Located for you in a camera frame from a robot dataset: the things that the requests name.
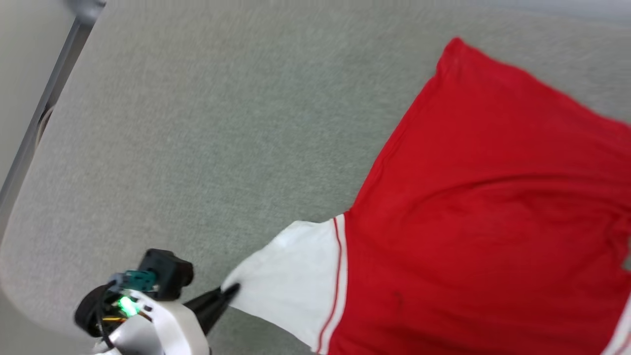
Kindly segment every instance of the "green led light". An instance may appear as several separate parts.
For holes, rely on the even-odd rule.
[[[123,313],[127,315],[127,317],[135,316],[138,314],[138,309],[136,308],[136,303],[131,300],[131,298],[124,296],[119,299],[119,308]]]

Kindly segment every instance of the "white fabric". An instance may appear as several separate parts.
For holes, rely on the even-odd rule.
[[[602,355],[631,355],[631,297]]]
[[[312,351],[326,354],[346,299],[343,226],[343,215],[323,223],[292,223],[226,278],[224,289],[241,284],[231,306],[276,324]]]

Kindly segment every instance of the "red stripe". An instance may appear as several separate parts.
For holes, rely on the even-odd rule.
[[[335,313],[335,307],[338,304],[339,270],[341,269],[341,264],[342,264],[342,243],[339,241],[339,231],[338,231],[338,219],[337,219],[337,217],[333,219],[333,223],[335,224],[335,238],[338,240],[338,248],[339,248],[338,273],[337,273],[338,276],[337,276],[337,279],[336,279],[336,282],[335,282],[335,298],[333,299],[333,308],[331,309],[331,314],[329,315],[329,319],[326,321],[326,323],[324,324],[324,327],[320,331],[320,337],[319,337],[319,340],[318,340],[318,346],[317,346],[317,350],[315,351],[316,354],[320,354],[320,351],[322,350],[322,338],[324,337],[324,330],[327,329],[327,327],[331,323],[331,320],[333,319],[333,314]]]

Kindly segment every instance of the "robotic arm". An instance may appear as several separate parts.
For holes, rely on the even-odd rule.
[[[101,337],[91,354],[210,355],[206,335],[240,286],[178,302],[192,280],[191,263],[171,251],[150,249],[138,270],[114,274],[92,290],[74,314],[79,328]]]

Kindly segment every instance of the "red fabric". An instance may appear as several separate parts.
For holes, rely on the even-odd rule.
[[[599,354],[631,291],[631,129],[454,39],[345,217],[330,354]]]

